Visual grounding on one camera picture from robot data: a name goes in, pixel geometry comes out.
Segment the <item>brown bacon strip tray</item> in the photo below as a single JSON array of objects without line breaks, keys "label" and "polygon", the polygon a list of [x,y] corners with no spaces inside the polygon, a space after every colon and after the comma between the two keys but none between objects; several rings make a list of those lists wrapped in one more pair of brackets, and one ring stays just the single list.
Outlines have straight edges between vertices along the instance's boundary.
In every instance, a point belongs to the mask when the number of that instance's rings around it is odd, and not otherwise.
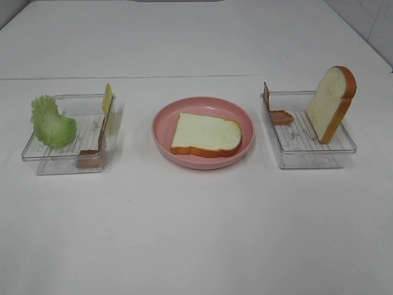
[{"label": "brown bacon strip tray", "polygon": [[93,169],[102,168],[104,160],[102,159],[103,152],[106,148],[106,139],[104,136],[107,118],[102,121],[97,149],[84,149],[79,152],[78,159],[76,160],[76,167],[79,169]]}]

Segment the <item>clear plastic tray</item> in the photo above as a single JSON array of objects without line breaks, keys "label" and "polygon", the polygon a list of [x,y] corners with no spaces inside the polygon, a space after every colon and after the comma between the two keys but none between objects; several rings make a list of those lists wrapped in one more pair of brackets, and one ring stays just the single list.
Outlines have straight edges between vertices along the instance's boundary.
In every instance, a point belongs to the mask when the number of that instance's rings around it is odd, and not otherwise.
[{"label": "clear plastic tray", "polygon": [[104,132],[106,148],[102,156],[104,160],[103,167],[79,169],[76,167],[76,160],[81,150],[98,148],[99,132],[102,121],[105,118],[101,108],[103,96],[103,93],[52,96],[58,105],[59,113],[76,120],[76,138],[65,147],[55,148],[46,146],[38,140],[35,134],[32,134],[21,154],[22,161],[31,164],[37,175],[62,175],[102,171],[111,161],[119,130],[117,114],[115,113],[115,96],[112,100]]},{"label": "clear plastic tray", "polygon": [[270,91],[270,109],[284,110],[294,117],[288,125],[274,125],[262,99],[262,116],[271,147],[281,169],[341,168],[357,146],[345,127],[341,124],[329,143],[319,142],[317,135],[306,116],[306,107],[315,92]]}]

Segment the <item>clear left plastic tray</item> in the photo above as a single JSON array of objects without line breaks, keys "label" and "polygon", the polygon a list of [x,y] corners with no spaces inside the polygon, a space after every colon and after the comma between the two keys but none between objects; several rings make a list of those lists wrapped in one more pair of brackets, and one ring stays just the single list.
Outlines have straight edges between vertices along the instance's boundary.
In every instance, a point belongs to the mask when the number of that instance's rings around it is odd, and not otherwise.
[{"label": "clear left plastic tray", "polygon": [[106,148],[102,156],[104,160],[103,167],[79,169],[76,167],[76,160],[81,150],[98,148],[99,132],[102,121],[105,118],[101,108],[103,96],[103,93],[52,96],[58,105],[59,113],[76,120],[76,138],[65,147],[55,148],[46,146],[38,140],[35,134],[32,134],[21,154],[22,161],[31,164],[37,175],[62,175],[102,171],[111,161],[119,130],[117,114],[115,113],[115,96],[112,100],[104,132]]}]

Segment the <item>clear right plastic tray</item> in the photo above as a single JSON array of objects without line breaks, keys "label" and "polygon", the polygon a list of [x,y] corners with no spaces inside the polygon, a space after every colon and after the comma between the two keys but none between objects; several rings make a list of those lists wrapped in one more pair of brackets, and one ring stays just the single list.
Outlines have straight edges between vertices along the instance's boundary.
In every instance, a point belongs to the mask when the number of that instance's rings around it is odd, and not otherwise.
[{"label": "clear right plastic tray", "polygon": [[319,142],[317,135],[306,116],[306,107],[315,92],[270,91],[270,109],[284,110],[294,117],[288,125],[274,125],[262,99],[262,116],[271,147],[281,169],[341,168],[357,146],[345,127],[341,124],[329,143]]}]

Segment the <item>yellow cheese slice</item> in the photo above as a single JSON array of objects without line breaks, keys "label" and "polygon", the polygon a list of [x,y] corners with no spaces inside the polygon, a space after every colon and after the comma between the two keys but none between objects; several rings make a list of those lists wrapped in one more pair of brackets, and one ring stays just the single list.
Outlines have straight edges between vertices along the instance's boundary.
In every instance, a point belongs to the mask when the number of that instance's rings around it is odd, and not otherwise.
[{"label": "yellow cheese slice", "polygon": [[103,100],[102,100],[102,104],[101,104],[101,108],[103,110],[105,118],[107,118],[109,115],[113,98],[114,98],[114,96],[112,93],[111,85],[110,85],[110,83],[107,83],[106,88],[105,88],[105,92],[104,92],[104,96],[103,96]]}]

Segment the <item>bread slice with brown crust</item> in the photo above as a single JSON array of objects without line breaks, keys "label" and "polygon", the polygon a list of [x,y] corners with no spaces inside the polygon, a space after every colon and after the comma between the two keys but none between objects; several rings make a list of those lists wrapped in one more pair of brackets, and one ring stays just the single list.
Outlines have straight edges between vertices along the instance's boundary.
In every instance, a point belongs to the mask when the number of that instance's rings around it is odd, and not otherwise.
[{"label": "bread slice with brown crust", "polygon": [[234,120],[181,113],[171,143],[171,153],[205,158],[230,157],[242,142],[242,132]]}]

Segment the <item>green lettuce leaf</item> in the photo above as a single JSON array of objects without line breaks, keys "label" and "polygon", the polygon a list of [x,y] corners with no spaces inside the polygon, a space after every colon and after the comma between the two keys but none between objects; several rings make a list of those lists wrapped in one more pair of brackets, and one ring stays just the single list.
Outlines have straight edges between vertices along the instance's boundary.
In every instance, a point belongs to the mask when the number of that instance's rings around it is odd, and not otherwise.
[{"label": "green lettuce leaf", "polygon": [[46,146],[62,148],[71,144],[77,133],[76,120],[59,113],[56,101],[41,95],[31,102],[31,123],[36,137]]}]

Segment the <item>pink round plate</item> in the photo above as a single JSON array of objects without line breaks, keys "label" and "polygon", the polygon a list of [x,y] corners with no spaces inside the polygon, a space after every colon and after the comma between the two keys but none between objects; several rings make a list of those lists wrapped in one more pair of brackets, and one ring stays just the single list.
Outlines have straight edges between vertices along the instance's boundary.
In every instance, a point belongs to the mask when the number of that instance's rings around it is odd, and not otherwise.
[{"label": "pink round plate", "polygon": [[[239,123],[242,142],[236,153],[230,157],[215,158],[172,154],[171,143],[182,112],[221,117]],[[220,98],[195,96],[174,101],[162,108],[152,122],[152,136],[158,150],[170,161],[188,168],[209,170],[226,167],[241,159],[254,141],[255,127],[249,114],[237,104]]]}]

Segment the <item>upright bread slice right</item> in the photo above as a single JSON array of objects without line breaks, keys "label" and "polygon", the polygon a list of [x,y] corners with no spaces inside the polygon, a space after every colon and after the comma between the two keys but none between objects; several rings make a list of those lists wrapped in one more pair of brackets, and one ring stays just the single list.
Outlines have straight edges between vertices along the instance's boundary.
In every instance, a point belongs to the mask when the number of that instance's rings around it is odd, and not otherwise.
[{"label": "upright bread slice right", "polygon": [[353,73],[344,66],[333,66],[317,86],[306,115],[319,142],[329,143],[346,115],[357,90]]}]

